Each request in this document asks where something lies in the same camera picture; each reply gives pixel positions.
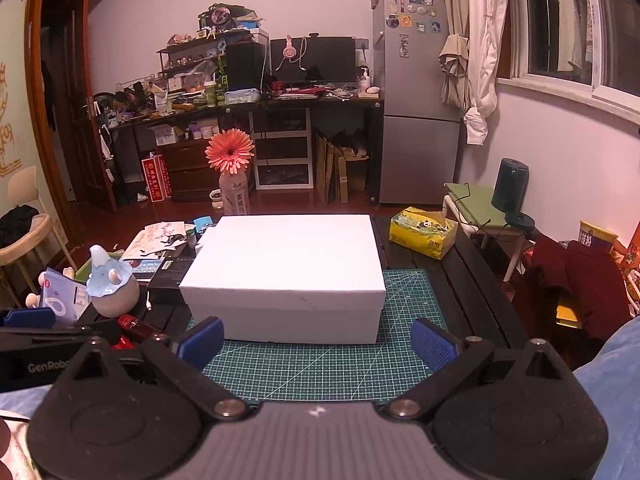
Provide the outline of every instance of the red box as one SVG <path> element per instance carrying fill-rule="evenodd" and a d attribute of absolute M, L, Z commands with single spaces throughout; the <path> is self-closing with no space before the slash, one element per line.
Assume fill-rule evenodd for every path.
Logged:
<path fill-rule="evenodd" d="M 165 198 L 171 198 L 171 183 L 162 155 L 145 158 L 141 162 L 151 202 L 162 202 Z"/>

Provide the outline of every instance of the computer monitor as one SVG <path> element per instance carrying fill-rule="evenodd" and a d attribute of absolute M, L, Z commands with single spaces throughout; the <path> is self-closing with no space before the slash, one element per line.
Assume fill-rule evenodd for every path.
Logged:
<path fill-rule="evenodd" d="M 296 55 L 289 60 L 282 55 L 287 40 L 271 40 L 271 73 L 276 81 L 284 84 L 356 82 L 355 38 L 316 36 L 292 38 L 291 43 Z"/>

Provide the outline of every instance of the window frame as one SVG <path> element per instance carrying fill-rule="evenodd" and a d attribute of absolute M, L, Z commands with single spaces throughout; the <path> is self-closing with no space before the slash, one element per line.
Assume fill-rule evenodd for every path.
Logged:
<path fill-rule="evenodd" d="M 604 54 L 606 30 L 603 20 L 605 0 L 589 0 L 593 31 L 593 69 L 591 84 L 529 73 L 529 3 L 511 0 L 511 72 L 510 78 L 498 78 L 497 83 L 516 86 L 563 97 L 640 124 L 640 97 L 606 86 Z"/>

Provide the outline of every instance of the green cutting mat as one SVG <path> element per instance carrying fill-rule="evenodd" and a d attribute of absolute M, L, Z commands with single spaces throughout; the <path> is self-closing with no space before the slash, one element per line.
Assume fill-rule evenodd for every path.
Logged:
<path fill-rule="evenodd" d="M 386 300 L 376 344 L 225 341 L 203 373 L 251 403 L 397 397 L 431 374 L 411 349 L 412 322 L 426 317 L 446 325 L 423 270 L 385 270 L 384 277 Z"/>

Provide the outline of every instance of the blue gripper pad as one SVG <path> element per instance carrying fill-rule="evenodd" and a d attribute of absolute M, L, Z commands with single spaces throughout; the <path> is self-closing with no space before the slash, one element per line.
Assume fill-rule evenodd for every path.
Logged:
<path fill-rule="evenodd" d="M 52 328 L 56 322 L 56 313 L 48 306 L 41 308 L 16 308 L 11 310 L 0 326 L 7 328 Z"/>
<path fill-rule="evenodd" d="M 204 367 L 222 350 L 225 329 L 220 318 L 211 316 L 187 330 L 172 343 L 172 351 L 197 370 Z"/>
<path fill-rule="evenodd" d="M 411 325 L 411 348 L 434 372 L 444 368 L 462 352 L 462 342 L 428 319 Z"/>

